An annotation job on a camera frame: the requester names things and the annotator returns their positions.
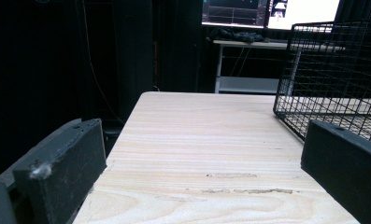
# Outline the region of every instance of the wire cage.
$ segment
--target wire cage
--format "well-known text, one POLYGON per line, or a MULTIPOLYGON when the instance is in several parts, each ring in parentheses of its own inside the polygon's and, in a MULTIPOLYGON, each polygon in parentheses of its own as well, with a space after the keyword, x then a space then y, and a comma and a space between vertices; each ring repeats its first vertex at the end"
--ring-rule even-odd
POLYGON ((293 25, 275 114, 305 140, 311 119, 371 141, 371 20, 293 25))

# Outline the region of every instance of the metal grid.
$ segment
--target metal grid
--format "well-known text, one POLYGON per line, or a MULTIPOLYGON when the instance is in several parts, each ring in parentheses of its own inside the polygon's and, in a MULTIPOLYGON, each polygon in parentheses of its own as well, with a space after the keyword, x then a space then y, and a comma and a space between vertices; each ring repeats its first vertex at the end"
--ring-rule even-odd
POLYGON ((275 114, 305 139, 311 119, 371 141, 371 20, 295 24, 275 114))

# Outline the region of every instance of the monitor screen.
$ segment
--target monitor screen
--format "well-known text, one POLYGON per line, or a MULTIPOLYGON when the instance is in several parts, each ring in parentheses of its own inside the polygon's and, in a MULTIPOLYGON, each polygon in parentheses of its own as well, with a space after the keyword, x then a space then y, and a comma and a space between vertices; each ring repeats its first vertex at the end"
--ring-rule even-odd
POLYGON ((264 28, 267 0, 203 0, 202 24, 264 28))
POLYGON ((270 0, 269 29, 290 30, 295 23, 334 21, 339 0, 270 0))

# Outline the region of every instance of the desk leg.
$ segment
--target desk leg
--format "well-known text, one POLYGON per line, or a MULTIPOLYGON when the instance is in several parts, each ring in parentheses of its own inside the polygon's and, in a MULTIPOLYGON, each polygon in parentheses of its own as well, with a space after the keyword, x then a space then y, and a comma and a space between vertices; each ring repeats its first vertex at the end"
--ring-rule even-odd
POLYGON ((299 59, 301 58, 301 50, 296 51, 293 61, 293 69, 291 70, 291 78, 288 83, 287 95, 293 95, 293 82, 295 80, 296 70, 298 69, 299 59))
POLYGON ((220 52, 217 65, 217 75, 215 76, 215 93, 220 93, 220 81, 221 81, 221 67, 222 67, 222 52, 223 46, 220 45, 220 52))

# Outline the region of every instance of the white desk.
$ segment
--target white desk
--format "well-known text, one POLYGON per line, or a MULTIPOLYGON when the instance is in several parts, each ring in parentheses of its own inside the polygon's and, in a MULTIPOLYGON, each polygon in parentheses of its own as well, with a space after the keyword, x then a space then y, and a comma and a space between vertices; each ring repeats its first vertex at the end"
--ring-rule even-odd
POLYGON ((220 45, 217 75, 215 82, 215 93, 219 93, 220 91, 276 93, 278 88, 278 78, 223 77, 221 75, 223 48, 285 50, 287 48, 287 44, 264 42, 245 43, 224 40, 214 40, 213 43, 220 45))
POLYGON ((300 168, 274 99, 144 93, 75 223, 357 223, 300 168))

